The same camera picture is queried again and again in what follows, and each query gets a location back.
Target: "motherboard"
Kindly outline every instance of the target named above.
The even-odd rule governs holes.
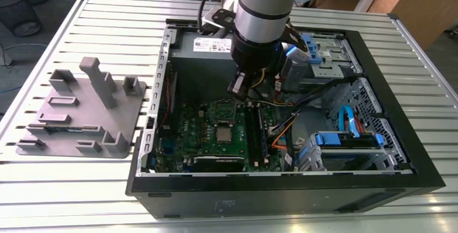
[[[163,137],[162,172],[279,171],[279,153],[267,145],[274,108],[222,99],[181,104],[175,137]]]

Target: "slotted aluminum table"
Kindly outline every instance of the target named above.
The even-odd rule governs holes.
[[[181,0],[77,0],[0,122],[0,230],[50,232],[455,232],[458,228],[456,95],[396,20],[383,14],[294,9],[297,26],[360,32],[446,187],[363,214],[230,217],[157,221],[125,196],[125,159],[20,156],[14,142],[33,120],[54,69],[83,76],[83,56],[113,79],[153,83],[166,18],[195,19]],[[142,110],[146,109],[146,90]],[[137,125],[145,124],[139,114]]]

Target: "power supply label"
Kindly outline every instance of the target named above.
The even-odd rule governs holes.
[[[230,44],[230,39],[195,38],[193,51],[230,53]]]

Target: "robotic arm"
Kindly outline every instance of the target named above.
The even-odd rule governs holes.
[[[210,11],[203,20],[213,26],[233,30],[231,58],[237,73],[227,91],[246,98],[255,73],[282,55],[282,42],[303,53],[307,47],[289,24],[294,0],[226,0],[223,8]]]

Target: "ram slot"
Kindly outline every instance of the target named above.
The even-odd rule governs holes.
[[[263,132],[259,131],[258,110],[258,107],[245,107],[246,143],[249,146],[250,163],[253,163],[254,166],[263,164],[263,152],[261,147],[261,135],[263,135]]]
[[[266,139],[265,139],[265,128],[263,128],[263,119],[262,119],[262,113],[261,108],[255,107],[255,113],[257,113],[257,124],[259,125],[259,146],[262,149],[262,163],[267,161],[269,153],[266,149]]]

